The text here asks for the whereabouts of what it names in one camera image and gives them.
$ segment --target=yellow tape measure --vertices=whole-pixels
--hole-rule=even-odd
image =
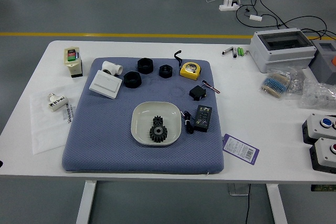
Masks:
[[[195,81],[199,77],[200,73],[201,73],[201,67],[197,63],[194,63],[194,62],[187,62],[183,64],[180,70],[181,76],[195,80]]]

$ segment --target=blue fabric mat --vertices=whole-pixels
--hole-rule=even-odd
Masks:
[[[189,91],[202,80],[213,84],[210,64],[202,60],[192,61],[200,65],[202,72],[197,81],[179,75],[176,59],[152,59],[154,71],[140,74],[142,84],[129,89],[122,83],[115,100],[89,90],[89,86],[107,60],[123,66],[123,75],[137,70],[139,58],[98,58],[91,66],[88,80],[79,100],[75,118],[68,135],[62,158],[63,168],[78,172],[152,172],[171,174],[214,174],[224,168],[221,128],[217,112],[215,92],[206,88],[207,96],[193,101]],[[159,67],[173,67],[173,76],[159,76]],[[175,104],[179,110],[195,116],[199,104],[211,106],[212,116],[206,133],[186,133],[182,119],[180,137],[168,146],[147,146],[138,143],[131,134],[133,110],[146,101],[163,101]]]

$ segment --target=gear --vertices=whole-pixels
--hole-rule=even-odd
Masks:
[[[163,118],[162,117],[160,117],[160,116],[155,116],[154,118],[153,118],[153,125],[154,126],[157,126],[157,125],[163,125]]]
[[[165,126],[155,125],[149,131],[149,136],[156,143],[163,142],[167,137],[168,131]]]

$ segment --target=white light switch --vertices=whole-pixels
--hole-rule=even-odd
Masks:
[[[121,79],[98,70],[89,89],[108,98],[115,99],[121,82]]]

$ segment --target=price tag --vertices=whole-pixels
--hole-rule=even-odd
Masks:
[[[231,155],[234,155],[252,165],[255,164],[259,154],[259,149],[228,134],[225,134],[223,137],[223,151],[230,153]]]

